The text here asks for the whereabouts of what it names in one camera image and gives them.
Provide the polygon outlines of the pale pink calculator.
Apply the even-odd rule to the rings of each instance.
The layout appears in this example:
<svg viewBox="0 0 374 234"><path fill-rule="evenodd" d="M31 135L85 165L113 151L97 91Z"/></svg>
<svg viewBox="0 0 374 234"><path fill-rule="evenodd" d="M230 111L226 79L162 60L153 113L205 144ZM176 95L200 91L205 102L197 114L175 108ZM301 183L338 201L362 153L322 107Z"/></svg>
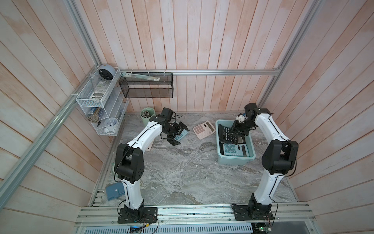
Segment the pale pink calculator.
<svg viewBox="0 0 374 234"><path fill-rule="evenodd" d="M143 144L143 151L150 151L152 149L153 143L154 139L148 139L147 141L145 141L145 143Z"/></svg>

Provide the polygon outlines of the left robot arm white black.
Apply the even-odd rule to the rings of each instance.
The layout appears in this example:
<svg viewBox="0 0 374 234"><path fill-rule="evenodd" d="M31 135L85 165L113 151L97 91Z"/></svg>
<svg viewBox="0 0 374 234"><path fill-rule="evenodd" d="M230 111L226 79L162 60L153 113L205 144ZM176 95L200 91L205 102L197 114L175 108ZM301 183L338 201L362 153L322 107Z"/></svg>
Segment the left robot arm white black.
<svg viewBox="0 0 374 234"><path fill-rule="evenodd" d="M144 153L156 137L166 134L164 140L172 146L180 145L176 137L188 127L178 122L182 115L177 115L169 108L164 108L161 114L153 116L145 128L131 141L119 144L116 150L114 164L115 182L121 183L125 192L125 205L119 213L120 217L130 216L140 220L144 214L144 200L141 195L140 179L145 170Z"/></svg>

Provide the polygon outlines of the teal plastic storage box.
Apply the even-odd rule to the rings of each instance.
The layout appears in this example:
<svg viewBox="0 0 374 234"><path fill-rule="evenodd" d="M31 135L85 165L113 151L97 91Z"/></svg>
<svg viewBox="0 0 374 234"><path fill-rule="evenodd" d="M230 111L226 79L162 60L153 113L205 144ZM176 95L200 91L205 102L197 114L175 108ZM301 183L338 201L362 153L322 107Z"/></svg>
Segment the teal plastic storage box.
<svg viewBox="0 0 374 234"><path fill-rule="evenodd" d="M250 134L243 135L231 131L234 121L217 120L216 143L217 161L224 165L245 165L256 158Z"/></svg>

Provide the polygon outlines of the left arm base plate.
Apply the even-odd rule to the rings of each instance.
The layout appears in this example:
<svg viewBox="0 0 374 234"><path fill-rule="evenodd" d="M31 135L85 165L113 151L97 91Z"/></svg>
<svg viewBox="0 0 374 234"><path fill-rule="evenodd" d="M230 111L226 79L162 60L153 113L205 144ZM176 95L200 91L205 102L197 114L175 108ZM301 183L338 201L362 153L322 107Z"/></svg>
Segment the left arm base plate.
<svg viewBox="0 0 374 234"><path fill-rule="evenodd" d="M119 224L133 224L133 223L156 223L158 215L157 207L140 206L138 210L133 210L124 206L119 210L119 217L117 222Z"/></svg>

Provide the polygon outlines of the teal calculator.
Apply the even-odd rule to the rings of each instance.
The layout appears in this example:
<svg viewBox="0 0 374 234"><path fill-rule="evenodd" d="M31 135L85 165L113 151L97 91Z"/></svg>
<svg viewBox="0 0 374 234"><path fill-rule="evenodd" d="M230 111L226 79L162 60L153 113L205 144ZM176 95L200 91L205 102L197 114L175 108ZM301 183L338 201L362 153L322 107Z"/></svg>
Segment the teal calculator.
<svg viewBox="0 0 374 234"><path fill-rule="evenodd" d="M177 135L174 139L176 140L176 141L180 141L180 140L182 140L187 134L189 133L189 131L188 130L186 130L186 129L184 129L182 132L181 132L181 134L180 135Z"/></svg>

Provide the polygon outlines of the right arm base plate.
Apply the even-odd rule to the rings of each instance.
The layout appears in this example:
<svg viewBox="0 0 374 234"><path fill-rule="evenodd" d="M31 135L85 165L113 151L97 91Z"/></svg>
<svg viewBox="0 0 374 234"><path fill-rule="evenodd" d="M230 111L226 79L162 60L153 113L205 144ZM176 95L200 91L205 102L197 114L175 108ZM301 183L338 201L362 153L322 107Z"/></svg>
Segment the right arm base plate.
<svg viewBox="0 0 374 234"><path fill-rule="evenodd" d="M249 205L232 204L231 209L234 212L236 221L250 221L250 220L273 220L274 216L271 212L270 205L261 205L250 202Z"/></svg>

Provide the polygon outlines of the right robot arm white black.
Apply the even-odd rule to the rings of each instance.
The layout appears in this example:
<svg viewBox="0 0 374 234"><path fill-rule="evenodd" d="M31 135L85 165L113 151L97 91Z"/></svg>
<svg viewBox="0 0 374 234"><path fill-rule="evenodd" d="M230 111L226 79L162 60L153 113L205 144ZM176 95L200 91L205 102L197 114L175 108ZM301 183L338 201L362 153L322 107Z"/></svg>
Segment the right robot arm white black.
<svg viewBox="0 0 374 234"><path fill-rule="evenodd" d="M259 128L267 140L268 147L262 156L264 173L247 208L250 218L262 219L271 210L273 196L280 181L289 171L296 169L299 145L280 130L268 109L259 108L256 103L249 103L244 110L244 114L236 117L229 132L248 136L249 131Z"/></svg>

